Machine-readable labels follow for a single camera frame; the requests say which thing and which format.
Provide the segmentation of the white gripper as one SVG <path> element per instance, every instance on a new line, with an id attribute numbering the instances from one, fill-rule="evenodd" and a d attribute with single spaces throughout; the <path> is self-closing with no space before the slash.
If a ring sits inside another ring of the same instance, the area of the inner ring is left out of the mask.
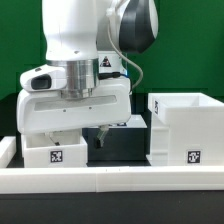
<path id="1" fill-rule="evenodd" d="M 54 131 L 100 126 L 95 147 L 102 148 L 109 124 L 127 122 L 131 117 L 130 80 L 105 79 L 88 98 L 66 100 L 60 91 L 29 93 L 22 90 L 17 100 L 17 128 L 21 134 L 45 133 L 55 145 Z"/>

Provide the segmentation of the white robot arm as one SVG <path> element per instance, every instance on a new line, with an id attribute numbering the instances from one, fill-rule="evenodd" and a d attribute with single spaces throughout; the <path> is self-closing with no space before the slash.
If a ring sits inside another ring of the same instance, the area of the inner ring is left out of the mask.
<path id="1" fill-rule="evenodd" d="M 154 0 L 42 0 L 46 63 L 20 76 L 17 128 L 23 137 L 112 124 L 131 117 L 135 85 L 121 72 L 158 34 Z"/>

